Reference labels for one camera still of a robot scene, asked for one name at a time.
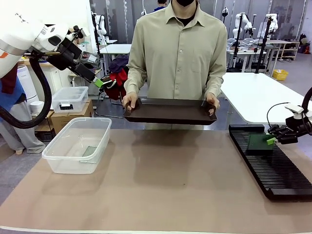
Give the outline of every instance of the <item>beige button-up shirt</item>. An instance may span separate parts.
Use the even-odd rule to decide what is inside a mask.
[[[148,82],[149,98],[203,99],[218,96],[226,72],[227,30],[218,19],[197,7],[184,26],[172,5],[141,17],[129,57],[127,93]]]

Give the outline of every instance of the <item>bare foot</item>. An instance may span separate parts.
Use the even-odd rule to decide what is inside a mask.
[[[15,153],[16,155],[21,155],[23,153],[23,150],[16,150]]]

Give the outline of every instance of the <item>hand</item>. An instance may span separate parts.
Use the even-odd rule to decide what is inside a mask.
[[[126,105],[130,103],[130,106],[128,106],[127,110],[130,111],[136,107],[136,101],[137,101],[137,94],[135,92],[130,92],[122,99],[122,105],[124,108],[126,108]]]
[[[207,93],[206,101],[209,104],[214,105],[216,109],[220,108],[220,102],[213,93]],[[210,115],[212,115],[214,113],[214,110],[209,110],[209,113]]]

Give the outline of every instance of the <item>shirt pocket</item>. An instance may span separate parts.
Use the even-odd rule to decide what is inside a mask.
[[[192,56],[192,71],[208,73],[211,60],[211,51],[208,48],[194,48]]]

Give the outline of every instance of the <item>shirt sleeve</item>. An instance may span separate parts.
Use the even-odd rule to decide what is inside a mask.
[[[205,97],[207,93],[213,93],[216,97],[221,93],[221,84],[223,83],[223,75],[226,73],[226,46],[228,33],[223,25],[220,30],[216,48],[210,61],[209,74],[206,83]]]
[[[127,94],[130,92],[138,93],[147,78],[142,18],[136,22],[130,50],[128,79],[124,84]]]

